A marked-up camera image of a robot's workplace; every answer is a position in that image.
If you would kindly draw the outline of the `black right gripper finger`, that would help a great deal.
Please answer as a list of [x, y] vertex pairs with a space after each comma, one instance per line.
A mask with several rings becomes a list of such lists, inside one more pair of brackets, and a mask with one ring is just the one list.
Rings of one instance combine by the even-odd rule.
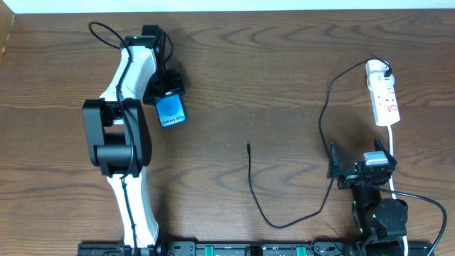
[[376, 138], [374, 140], [374, 147], [376, 151], [382, 151], [388, 159], [393, 158], [390, 151], [385, 148], [385, 146], [383, 145], [379, 138]]
[[334, 144], [330, 145], [329, 164], [327, 178], [336, 178], [341, 175], [341, 165], [338, 157], [338, 152]]

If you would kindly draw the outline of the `blue Galaxy smartphone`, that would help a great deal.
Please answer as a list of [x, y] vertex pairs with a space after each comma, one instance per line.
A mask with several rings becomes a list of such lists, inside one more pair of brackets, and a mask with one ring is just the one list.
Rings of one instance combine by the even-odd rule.
[[171, 127], [186, 121], [186, 110], [180, 95], [155, 97], [154, 100], [161, 127]]

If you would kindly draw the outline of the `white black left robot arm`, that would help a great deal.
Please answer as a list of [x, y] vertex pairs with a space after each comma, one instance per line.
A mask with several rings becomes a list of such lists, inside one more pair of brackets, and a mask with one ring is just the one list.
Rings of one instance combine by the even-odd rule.
[[187, 120], [181, 74], [167, 66], [172, 55], [166, 46], [172, 44], [158, 25], [122, 38], [115, 47], [120, 62], [111, 83], [82, 107], [90, 161], [113, 188], [124, 246], [133, 250], [155, 247], [160, 231], [146, 184], [152, 142], [143, 106], [155, 107], [163, 128]]

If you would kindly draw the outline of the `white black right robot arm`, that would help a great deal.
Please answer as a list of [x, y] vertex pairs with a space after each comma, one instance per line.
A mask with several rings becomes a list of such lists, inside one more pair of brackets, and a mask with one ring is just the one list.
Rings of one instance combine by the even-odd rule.
[[351, 169], [341, 168], [335, 145], [330, 145], [327, 177], [337, 180], [339, 190], [352, 192], [353, 215], [361, 232], [360, 238], [345, 248], [345, 255], [397, 254], [398, 241], [407, 234], [407, 203], [382, 198], [378, 189], [390, 180], [397, 161], [379, 139], [374, 145], [375, 150], [365, 153]]

